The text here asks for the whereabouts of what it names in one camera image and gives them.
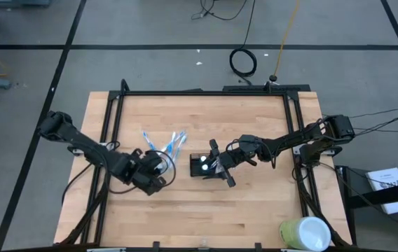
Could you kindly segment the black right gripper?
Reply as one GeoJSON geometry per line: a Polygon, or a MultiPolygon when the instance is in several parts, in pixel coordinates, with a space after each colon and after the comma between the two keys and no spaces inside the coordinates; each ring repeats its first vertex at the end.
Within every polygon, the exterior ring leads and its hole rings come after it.
{"type": "Polygon", "coordinates": [[[221,179],[226,181],[228,186],[232,188],[236,183],[227,169],[237,167],[243,162],[247,162],[254,167],[257,166],[257,162],[252,159],[253,155],[247,155],[239,148],[220,153],[217,142],[214,139],[210,140],[210,148],[208,155],[200,154],[199,161],[201,167],[214,167],[215,173],[207,175],[204,179],[221,179]]]}

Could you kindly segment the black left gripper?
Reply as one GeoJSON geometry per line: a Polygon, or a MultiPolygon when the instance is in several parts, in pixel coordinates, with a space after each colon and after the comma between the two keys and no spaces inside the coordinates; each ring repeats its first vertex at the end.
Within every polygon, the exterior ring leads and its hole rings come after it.
{"type": "Polygon", "coordinates": [[[158,168],[162,158],[154,150],[145,152],[145,160],[131,159],[128,165],[128,180],[132,183],[139,183],[139,188],[148,196],[158,193],[166,186],[166,180],[163,177],[149,177],[148,167],[158,168]]]}

